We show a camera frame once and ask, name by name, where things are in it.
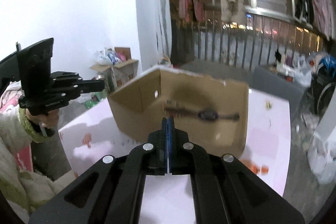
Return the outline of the left forearm fuzzy sleeve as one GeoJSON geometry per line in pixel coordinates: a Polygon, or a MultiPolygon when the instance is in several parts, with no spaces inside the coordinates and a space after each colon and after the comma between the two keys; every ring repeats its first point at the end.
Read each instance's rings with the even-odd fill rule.
{"type": "Polygon", "coordinates": [[[76,178],[69,171],[53,181],[33,171],[30,144],[49,139],[38,127],[19,106],[1,113],[1,193],[25,223],[76,178]]]}

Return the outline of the left hand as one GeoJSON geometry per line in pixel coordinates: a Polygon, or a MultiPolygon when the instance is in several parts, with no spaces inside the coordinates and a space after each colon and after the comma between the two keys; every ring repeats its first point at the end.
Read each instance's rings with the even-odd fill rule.
{"type": "Polygon", "coordinates": [[[41,125],[44,128],[56,128],[59,122],[59,109],[51,110],[46,115],[32,115],[26,109],[26,117],[34,124],[41,125]]]}

